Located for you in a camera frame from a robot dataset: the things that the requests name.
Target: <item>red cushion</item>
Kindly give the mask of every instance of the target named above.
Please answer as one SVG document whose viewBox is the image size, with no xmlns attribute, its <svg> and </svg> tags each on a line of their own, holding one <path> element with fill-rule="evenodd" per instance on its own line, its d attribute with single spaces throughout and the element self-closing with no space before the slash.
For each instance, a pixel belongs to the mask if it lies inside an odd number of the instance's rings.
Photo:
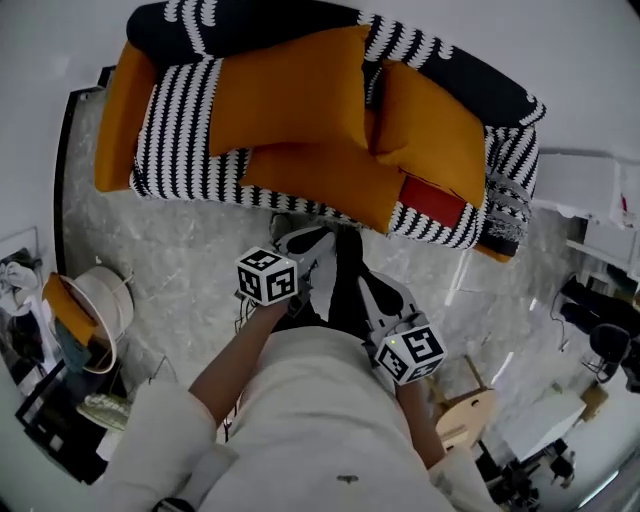
<svg viewBox="0 0 640 512">
<path fill-rule="evenodd" d="M 467 204 L 464 200 L 453 197 L 411 176 L 407 176 L 404 182 L 400 192 L 400 202 L 428 215 L 448 228 L 453 228 L 457 224 Z"/>
</svg>

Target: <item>wooden chair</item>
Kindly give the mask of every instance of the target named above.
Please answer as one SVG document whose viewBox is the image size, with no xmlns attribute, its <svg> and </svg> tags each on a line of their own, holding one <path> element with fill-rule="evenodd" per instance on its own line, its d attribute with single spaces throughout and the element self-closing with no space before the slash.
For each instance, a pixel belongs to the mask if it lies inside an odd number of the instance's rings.
<svg viewBox="0 0 640 512">
<path fill-rule="evenodd" d="M 446 450 L 454 446 L 471 448 L 482 434 L 496 403 L 496 392 L 484 384 L 471 358 L 467 355 L 464 358 L 479 386 L 469 393 L 448 399 L 431 377 L 425 377 L 439 408 L 436 431 Z"/>
</svg>

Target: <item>white cube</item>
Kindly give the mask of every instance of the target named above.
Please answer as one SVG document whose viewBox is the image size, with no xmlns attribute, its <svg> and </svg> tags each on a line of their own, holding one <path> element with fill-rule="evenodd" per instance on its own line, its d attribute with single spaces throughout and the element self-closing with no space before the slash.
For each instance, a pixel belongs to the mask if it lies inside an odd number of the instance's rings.
<svg viewBox="0 0 640 512">
<path fill-rule="evenodd" d="M 298 293 L 296 262 L 260 247 L 236 260 L 239 291 L 258 304 L 268 306 Z"/>
<path fill-rule="evenodd" d="M 440 333 L 427 324 L 384 338 L 375 360 L 396 383 L 407 384 L 431 375 L 446 356 Z"/>
</svg>

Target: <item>white clothing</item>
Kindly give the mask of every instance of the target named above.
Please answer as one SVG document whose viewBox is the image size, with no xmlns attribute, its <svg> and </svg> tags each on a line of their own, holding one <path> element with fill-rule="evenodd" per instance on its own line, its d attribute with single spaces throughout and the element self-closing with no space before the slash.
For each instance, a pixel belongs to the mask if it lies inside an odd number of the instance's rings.
<svg viewBox="0 0 640 512">
<path fill-rule="evenodd" d="M 322 327 L 271 335 L 226 445 L 188 391 L 143 386 L 100 502 L 151 510 L 193 475 L 205 488 L 188 501 L 202 512 L 497 511 L 468 452 L 449 452 L 430 470 L 440 490 L 432 484 L 360 343 Z"/>
</svg>

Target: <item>gray tiled floor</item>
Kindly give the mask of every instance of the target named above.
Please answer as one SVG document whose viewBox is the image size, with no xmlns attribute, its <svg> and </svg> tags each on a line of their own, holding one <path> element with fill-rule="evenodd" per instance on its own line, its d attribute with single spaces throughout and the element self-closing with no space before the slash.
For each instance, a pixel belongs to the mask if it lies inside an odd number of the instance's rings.
<svg viewBox="0 0 640 512">
<path fill-rule="evenodd" d="M 64 239 L 72 277 L 96 258 L 131 284 L 136 316 L 123 340 L 129 365 L 152 368 L 166 355 L 181 382 L 190 382 L 233 334 L 238 302 L 232 297 L 234 259 L 268 242 L 270 213 L 204 202 L 140 200 L 133 192 L 100 194 L 93 188 L 93 158 L 105 93 L 78 105 L 67 155 Z M 529 236 L 508 264 L 475 251 L 424 244 L 399 237 L 363 234 L 365 260 L 374 270 L 409 285 L 441 329 L 450 356 L 439 372 L 452 393 L 473 387 L 461 355 L 473 356 L 489 382 L 509 352 L 510 366 L 496 382 L 499 410 L 493 427 L 517 415 L 552 382 L 582 391 L 589 374 L 579 357 L 585 337 L 560 353 L 561 327 L 549 318 L 550 304 L 568 273 L 582 264 L 564 245 L 572 229 L 560 216 L 536 211 Z M 318 309 L 326 309 L 331 261 L 319 269 Z M 488 444 L 499 443 L 495 430 Z"/>
</svg>

